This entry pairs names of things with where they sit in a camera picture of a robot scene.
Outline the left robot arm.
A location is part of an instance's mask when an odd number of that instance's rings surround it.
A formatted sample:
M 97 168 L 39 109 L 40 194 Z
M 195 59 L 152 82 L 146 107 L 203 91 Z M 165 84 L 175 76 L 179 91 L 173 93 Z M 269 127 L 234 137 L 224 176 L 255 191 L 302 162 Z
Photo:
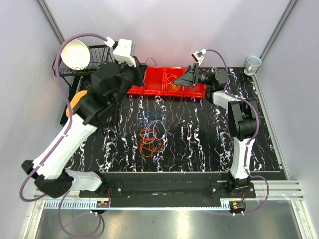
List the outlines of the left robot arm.
M 145 84 L 146 64 L 107 62 L 99 65 L 90 76 L 91 84 L 78 98 L 69 118 L 47 149 L 35 160 L 22 163 L 27 178 L 45 196 L 59 198 L 69 191 L 92 193 L 96 197 L 108 194 L 109 181 L 97 171 L 74 171 L 65 165 L 79 146 L 100 126 L 117 123 L 118 108 L 132 86 Z

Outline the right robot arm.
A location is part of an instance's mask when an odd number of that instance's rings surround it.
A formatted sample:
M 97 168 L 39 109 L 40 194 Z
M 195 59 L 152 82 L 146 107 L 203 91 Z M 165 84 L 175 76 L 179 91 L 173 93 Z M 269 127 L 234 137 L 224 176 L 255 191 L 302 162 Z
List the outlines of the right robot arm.
M 259 131 L 259 113 L 254 99 L 244 99 L 226 91 L 228 69 L 220 68 L 210 73 L 198 63 L 188 66 L 187 71 L 176 78 L 173 84 L 195 87 L 205 84 L 206 99 L 228 113 L 228 128 L 234 140 L 233 162 L 224 189 L 231 197 L 248 194 L 251 185 L 249 161 L 255 137 Z

